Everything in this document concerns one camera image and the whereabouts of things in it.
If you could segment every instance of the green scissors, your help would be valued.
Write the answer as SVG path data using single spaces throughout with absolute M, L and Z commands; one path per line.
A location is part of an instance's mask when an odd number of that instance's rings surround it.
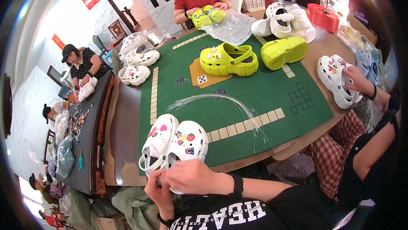
M 84 157 L 82 155 L 82 149 L 81 149 L 80 155 L 81 156 L 79 157 L 78 168 L 82 170 L 84 169 Z

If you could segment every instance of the wristwatch strap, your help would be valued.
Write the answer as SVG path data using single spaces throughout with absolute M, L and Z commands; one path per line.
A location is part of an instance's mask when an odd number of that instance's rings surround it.
M 234 192 L 229 195 L 232 195 L 236 198 L 241 198 L 242 192 L 244 191 L 244 182 L 242 180 L 242 177 L 234 173 L 230 175 L 232 176 L 232 178 L 234 178 Z
M 363 94 L 364 97 L 370 99 L 371 101 L 373 101 L 377 95 L 377 86 L 374 83 L 373 83 L 373 86 L 374 86 L 374 94 L 372 96 Z
M 157 219 L 160 220 L 160 222 L 161 222 L 163 225 L 168 226 L 168 227 L 171 227 L 171 225 L 173 224 L 173 222 L 176 221 L 176 219 L 170 219 L 170 220 L 165 221 L 164 219 L 161 218 L 160 212 L 157 213 Z

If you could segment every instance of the mahjong table mat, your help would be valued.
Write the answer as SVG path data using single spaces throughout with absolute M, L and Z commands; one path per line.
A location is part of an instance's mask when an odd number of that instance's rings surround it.
M 251 36 L 243 44 L 251 45 L 258 57 L 259 68 L 252 76 L 205 73 L 199 63 L 201 50 L 221 43 L 198 30 L 158 49 L 160 59 L 149 67 L 151 75 L 142 85 L 139 157 L 152 124 L 166 113 L 174 115 L 179 122 L 192 120 L 204 128 L 210 140 L 205 159 L 208 166 L 266 151 L 333 117 L 324 95 L 300 62 L 277 71 L 263 64 L 260 50 L 265 41 L 262 38 Z M 221 97 L 198 99 L 178 110 L 167 111 L 177 100 L 200 94 L 228 95 L 253 108 L 264 137 L 251 130 L 247 116 L 235 103 Z

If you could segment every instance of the chinese character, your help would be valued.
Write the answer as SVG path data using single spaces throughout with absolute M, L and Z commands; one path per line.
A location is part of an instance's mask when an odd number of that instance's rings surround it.
M 203 49 L 207 49 L 207 48 L 208 48 L 207 45 L 204 45 L 203 47 L 200 47 L 200 52 L 203 51 Z
M 175 86 L 183 84 L 183 83 L 184 83 L 184 75 L 181 75 L 180 77 L 176 78 Z
M 223 89 L 217 89 L 216 91 L 214 91 L 213 92 L 213 94 L 215 94 L 215 95 L 227 95 L 227 90 L 226 90 L 226 88 L 223 88 Z M 224 100 L 224 98 L 223 97 L 216 97 L 215 98 L 215 101 L 218 101 L 218 100 Z

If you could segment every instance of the doorway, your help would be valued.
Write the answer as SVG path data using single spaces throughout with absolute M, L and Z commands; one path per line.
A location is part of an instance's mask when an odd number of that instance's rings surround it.
M 108 2 L 132 33 L 147 30 L 148 34 L 162 36 L 142 0 L 108 0 Z

